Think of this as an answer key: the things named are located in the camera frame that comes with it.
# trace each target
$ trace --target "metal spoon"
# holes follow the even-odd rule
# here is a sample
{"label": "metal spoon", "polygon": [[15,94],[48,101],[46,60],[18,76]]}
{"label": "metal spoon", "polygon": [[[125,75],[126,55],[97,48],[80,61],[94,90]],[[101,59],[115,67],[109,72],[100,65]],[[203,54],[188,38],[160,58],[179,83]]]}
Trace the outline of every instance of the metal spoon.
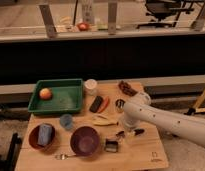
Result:
{"label": "metal spoon", "polygon": [[56,154],[54,157],[57,160],[65,160],[65,159],[67,159],[69,157],[76,157],[76,156],[77,156],[76,154],[75,155],[71,155],[71,156],[69,156],[67,154]]}

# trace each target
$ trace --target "chair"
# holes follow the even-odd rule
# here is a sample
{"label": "chair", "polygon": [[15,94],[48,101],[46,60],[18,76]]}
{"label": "chair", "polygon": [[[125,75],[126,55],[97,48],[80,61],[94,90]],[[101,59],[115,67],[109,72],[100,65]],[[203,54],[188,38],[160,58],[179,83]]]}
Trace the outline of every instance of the chair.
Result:
{"label": "chair", "polygon": [[180,14],[181,12],[190,12],[194,9],[189,7],[185,8],[181,6],[181,0],[146,0],[146,9],[149,11],[146,15],[154,16],[157,21],[151,20],[149,23],[146,24],[139,24],[137,28],[141,26],[153,26],[153,27],[174,27],[174,23],[164,23],[161,22],[165,18]]}

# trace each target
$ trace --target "green tray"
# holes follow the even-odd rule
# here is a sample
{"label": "green tray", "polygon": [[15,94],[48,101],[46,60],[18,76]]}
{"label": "green tray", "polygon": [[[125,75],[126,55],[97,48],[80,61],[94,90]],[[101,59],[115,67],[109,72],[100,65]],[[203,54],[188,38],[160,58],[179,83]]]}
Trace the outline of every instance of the green tray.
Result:
{"label": "green tray", "polygon": [[[52,99],[39,98],[42,88],[51,89]],[[82,99],[82,79],[39,80],[29,102],[28,111],[34,115],[79,113]]]}

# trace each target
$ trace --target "teal cup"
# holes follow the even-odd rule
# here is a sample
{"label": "teal cup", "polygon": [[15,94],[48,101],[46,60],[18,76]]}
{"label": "teal cup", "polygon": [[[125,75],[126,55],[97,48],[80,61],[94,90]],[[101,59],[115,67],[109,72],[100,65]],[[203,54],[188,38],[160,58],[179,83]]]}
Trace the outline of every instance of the teal cup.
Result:
{"label": "teal cup", "polygon": [[65,130],[71,130],[73,127],[73,118],[70,114],[64,114],[60,117],[60,125],[65,128]]}

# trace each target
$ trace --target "dark bowl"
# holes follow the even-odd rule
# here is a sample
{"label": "dark bowl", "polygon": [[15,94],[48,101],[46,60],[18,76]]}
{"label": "dark bowl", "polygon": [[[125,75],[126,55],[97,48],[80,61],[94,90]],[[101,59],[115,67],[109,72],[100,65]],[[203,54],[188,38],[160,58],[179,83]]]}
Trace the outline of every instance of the dark bowl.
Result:
{"label": "dark bowl", "polygon": [[89,126],[78,128],[71,136],[70,145],[77,156],[90,156],[97,150],[100,138],[97,131]]}
{"label": "dark bowl", "polygon": [[55,128],[53,125],[51,124],[48,124],[52,127],[52,133],[51,133],[51,141],[49,144],[47,144],[46,146],[41,146],[39,145],[37,142],[38,142],[38,134],[39,134],[39,128],[40,128],[40,125],[38,125],[37,127],[35,127],[31,133],[29,134],[29,144],[36,150],[44,150],[44,149],[47,149],[52,143],[53,143],[53,140],[55,138]]}

